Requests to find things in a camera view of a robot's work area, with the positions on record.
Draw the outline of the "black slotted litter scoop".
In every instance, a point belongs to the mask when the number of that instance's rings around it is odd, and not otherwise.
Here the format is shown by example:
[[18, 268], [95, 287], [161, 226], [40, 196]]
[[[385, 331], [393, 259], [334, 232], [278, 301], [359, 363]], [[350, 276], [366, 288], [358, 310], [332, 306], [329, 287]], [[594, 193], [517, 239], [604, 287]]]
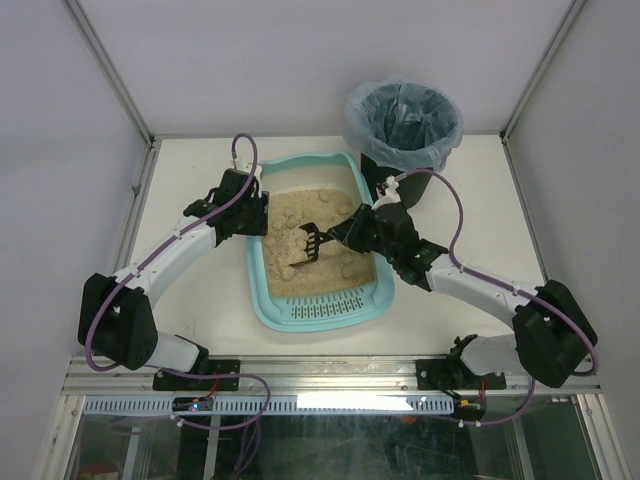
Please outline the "black slotted litter scoop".
[[306, 258], [304, 260], [291, 263], [290, 267], [302, 267], [310, 263], [314, 263], [319, 258], [320, 247], [326, 243], [334, 242], [335, 238], [328, 232], [321, 231], [314, 222], [308, 222], [299, 226], [299, 229], [307, 234], [304, 252]]

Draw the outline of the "teal plastic litter box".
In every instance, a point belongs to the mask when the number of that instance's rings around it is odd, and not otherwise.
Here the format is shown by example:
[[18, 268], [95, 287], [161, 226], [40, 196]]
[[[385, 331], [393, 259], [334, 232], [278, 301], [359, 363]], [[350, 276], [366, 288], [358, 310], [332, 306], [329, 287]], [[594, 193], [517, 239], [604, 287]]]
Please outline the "teal plastic litter box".
[[283, 333], [317, 333], [355, 326], [385, 313], [395, 296], [391, 267], [374, 253], [330, 240], [308, 259], [308, 234], [346, 220], [372, 201], [354, 158], [346, 152], [300, 154], [261, 165], [269, 195], [268, 230], [247, 240], [257, 317]]

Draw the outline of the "translucent blue bin liner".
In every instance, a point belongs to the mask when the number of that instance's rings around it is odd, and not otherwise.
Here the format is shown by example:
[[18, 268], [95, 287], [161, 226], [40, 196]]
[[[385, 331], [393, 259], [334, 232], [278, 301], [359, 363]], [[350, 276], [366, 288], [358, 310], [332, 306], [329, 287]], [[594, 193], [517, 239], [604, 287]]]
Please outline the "translucent blue bin liner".
[[460, 109], [437, 89], [390, 76], [346, 96], [343, 138], [380, 166], [440, 172], [462, 136]]

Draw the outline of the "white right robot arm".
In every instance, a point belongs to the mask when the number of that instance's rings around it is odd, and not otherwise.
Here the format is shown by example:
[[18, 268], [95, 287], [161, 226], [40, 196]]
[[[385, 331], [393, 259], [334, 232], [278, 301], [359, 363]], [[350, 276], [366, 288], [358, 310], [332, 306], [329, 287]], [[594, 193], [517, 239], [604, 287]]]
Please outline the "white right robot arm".
[[330, 237], [358, 253], [386, 259], [409, 285], [467, 303], [510, 327], [508, 334], [456, 339], [449, 353], [454, 368], [473, 376], [525, 372], [559, 388], [597, 345], [597, 335], [563, 283], [542, 286], [500, 279], [454, 261], [449, 249], [420, 237], [400, 203], [360, 206]]

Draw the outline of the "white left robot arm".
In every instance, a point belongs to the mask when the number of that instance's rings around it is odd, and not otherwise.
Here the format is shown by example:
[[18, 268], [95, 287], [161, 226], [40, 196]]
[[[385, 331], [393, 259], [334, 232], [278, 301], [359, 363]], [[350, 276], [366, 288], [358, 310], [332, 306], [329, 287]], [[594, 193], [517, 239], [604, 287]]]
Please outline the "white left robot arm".
[[158, 330], [154, 307], [192, 264], [234, 235], [264, 236], [269, 194], [257, 176], [227, 169], [219, 186], [184, 210], [174, 229], [150, 253], [84, 284], [78, 341], [95, 370], [93, 354], [115, 366], [143, 366], [194, 373], [203, 369], [208, 350], [178, 335]]

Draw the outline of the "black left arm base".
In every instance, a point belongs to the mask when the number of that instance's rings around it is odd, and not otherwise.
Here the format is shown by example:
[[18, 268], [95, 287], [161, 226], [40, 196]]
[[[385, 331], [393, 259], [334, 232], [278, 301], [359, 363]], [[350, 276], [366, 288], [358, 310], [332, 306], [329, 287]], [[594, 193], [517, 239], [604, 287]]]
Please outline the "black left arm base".
[[194, 367], [189, 374], [198, 378], [186, 378], [167, 372], [159, 372], [154, 376], [152, 389], [154, 391], [169, 392], [209, 392], [216, 387], [215, 392], [235, 392], [239, 388], [239, 379], [202, 379], [203, 375], [238, 374], [241, 361], [238, 359], [209, 358], [199, 367]]

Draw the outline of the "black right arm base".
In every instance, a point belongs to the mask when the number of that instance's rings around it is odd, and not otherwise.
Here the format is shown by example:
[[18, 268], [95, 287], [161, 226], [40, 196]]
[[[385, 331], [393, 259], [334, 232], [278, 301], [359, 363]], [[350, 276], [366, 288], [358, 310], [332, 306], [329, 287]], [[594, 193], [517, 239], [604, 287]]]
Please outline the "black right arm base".
[[417, 359], [415, 373], [419, 390], [480, 392], [505, 390], [503, 374], [490, 373], [484, 376], [473, 374], [464, 364], [446, 358]]

